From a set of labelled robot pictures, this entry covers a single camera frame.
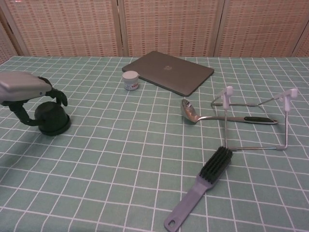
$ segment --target gray laptop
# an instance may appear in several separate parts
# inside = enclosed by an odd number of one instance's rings
[[[122,71],[136,71],[140,79],[188,97],[213,74],[214,69],[152,51],[124,66]]]

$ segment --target black handle grip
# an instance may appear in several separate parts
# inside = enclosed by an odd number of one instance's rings
[[[268,118],[268,117],[251,117],[251,116],[247,116],[243,118],[246,121],[250,121],[250,122],[274,122],[274,120]]]

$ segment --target black bristles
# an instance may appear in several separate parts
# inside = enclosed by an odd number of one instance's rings
[[[206,162],[199,175],[213,184],[231,161],[233,152],[226,147],[219,147]]]

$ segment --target white clip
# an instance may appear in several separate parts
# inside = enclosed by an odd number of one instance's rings
[[[281,102],[283,102],[283,107],[285,112],[289,112],[291,110],[291,99],[297,97],[297,88],[289,89],[281,94],[277,94],[274,96],[274,99],[279,99]]]
[[[230,106],[230,96],[233,94],[233,87],[228,86],[220,92],[221,99],[223,102],[223,108],[228,109]]]

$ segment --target small jar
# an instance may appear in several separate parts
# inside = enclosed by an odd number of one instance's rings
[[[136,71],[126,71],[122,74],[126,90],[135,90],[139,87],[139,74]]]

